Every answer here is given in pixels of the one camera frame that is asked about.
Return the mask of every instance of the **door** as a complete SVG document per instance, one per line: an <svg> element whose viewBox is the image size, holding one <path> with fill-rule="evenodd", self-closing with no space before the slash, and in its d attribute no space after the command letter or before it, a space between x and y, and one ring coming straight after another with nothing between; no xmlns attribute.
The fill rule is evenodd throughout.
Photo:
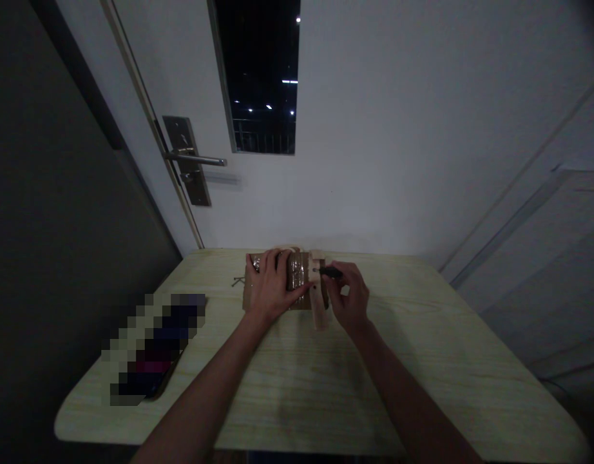
<svg viewBox="0 0 594 464"><path fill-rule="evenodd" d="M191 206L206 247L441 267L594 83L569 2L293 1L277 21L299 29L294 155L234 152L216 3L114 0L162 129L187 117L198 154L228 161Z"/></svg>

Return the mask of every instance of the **hand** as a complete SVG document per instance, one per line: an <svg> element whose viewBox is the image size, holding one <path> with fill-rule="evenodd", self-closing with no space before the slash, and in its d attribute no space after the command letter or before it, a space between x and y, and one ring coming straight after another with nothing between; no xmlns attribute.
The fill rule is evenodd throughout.
<svg viewBox="0 0 594 464"><path fill-rule="evenodd" d="M276 258L280 253L276 269ZM251 256L245 256L246 272L252 281L249 313L265 326L271 325L313 285L309 282L286 291L286 263L290 255L291 250L267 250L260 259L259 272L256 272Z"/></svg>
<svg viewBox="0 0 594 464"><path fill-rule="evenodd" d="M332 261L330 266L342 271L343 276L340 280L335 280L323 275L323 280L329 291L336 319L349 334L349 337L353 338L368 326L366 307L370 290L366 287L366 283L354 263ZM345 285L349 286L347 296L340 294Z"/></svg>

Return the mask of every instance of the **person's right hand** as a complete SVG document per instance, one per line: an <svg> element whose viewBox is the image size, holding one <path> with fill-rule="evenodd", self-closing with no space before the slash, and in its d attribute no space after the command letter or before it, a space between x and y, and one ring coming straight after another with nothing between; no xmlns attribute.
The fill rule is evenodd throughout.
<svg viewBox="0 0 594 464"><path fill-rule="evenodd" d="M363 277L355 263L332 261L330 266L342 272L340 280L323 275L325 285L329 290L329 298L334 308L334 314L340 325L346 330L349 337L353 337L368 326L366 307L370 290L366 287ZM349 294L341 295L340 291L345 285L349 286Z"/></svg>

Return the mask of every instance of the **door frame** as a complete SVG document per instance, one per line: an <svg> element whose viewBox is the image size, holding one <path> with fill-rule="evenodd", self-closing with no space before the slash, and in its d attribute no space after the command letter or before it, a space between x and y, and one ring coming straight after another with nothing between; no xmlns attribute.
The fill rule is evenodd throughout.
<svg viewBox="0 0 594 464"><path fill-rule="evenodd" d="M189 226L192 229L192 233L194 234L196 244L199 249L205 248L204 243L202 241L202 237L200 236L200 232L198 231L198 226L196 225L196 220L194 219L192 210L190 209L189 204L187 203L187 195L183 190L181 181L179 180L179 177L177 175L177 171L172 161L166 160L162 156L163 153L168 152L168 146L166 145L166 140L164 139L164 135L162 134L162 130L158 123L155 110L153 109L153 105L151 103L151 100L149 99L149 94L147 93L147 89L144 86L142 76L140 75L140 70L138 69L138 65L136 64L136 58L134 58L134 54L131 51L128 39L125 35L125 31L123 30L123 26L119 19L119 14L117 13L117 10L112 0L99 1L102 5L102 9L104 10L106 20L112 30L114 39L119 47L119 51L121 52L121 57L123 58L123 61L128 69L131 83L136 91L136 94L138 95L140 104L142 106L142 110L144 111L144 115L147 118L149 128L151 129L151 132L153 134L153 138L157 143L159 155L160 157L162 157L162 160L164 161L164 165L166 166L166 170L168 172L168 175L170 176L170 180L173 183L173 188L175 189L175 192L177 193L177 196L179 198L181 208L187 218Z"/></svg>
<svg viewBox="0 0 594 464"><path fill-rule="evenodd" d="M162 156L165 144L153 112L141 98L144 92L139 94L144 87L137 87L136 75L129 69L136 69L135 62L127 55L128 47L120 46L101 2L46 0L50 1L58 6L180 254L203 248L180 181Z"/></svg>

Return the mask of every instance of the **table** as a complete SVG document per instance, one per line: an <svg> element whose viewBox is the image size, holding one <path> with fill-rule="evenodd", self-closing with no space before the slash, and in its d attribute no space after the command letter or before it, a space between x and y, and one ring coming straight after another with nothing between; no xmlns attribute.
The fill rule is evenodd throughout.
<svg viewBox="0 0 594 464"><path fill-rule="evenodd" d="M101 400L98 360L65 399L61 440L140 444L243 315L245 254L203 249L186 257L156 295L205 293L205 324L163 395L136 407ZM326 253L353 261L370 288L368 313L383 339L488 461L577 462L586 440L569 414L440 274L407 256ZM315 332L309 311L280 317L260 344L218 437L219 449L404 454L351 341L327 311Z"/></svg>

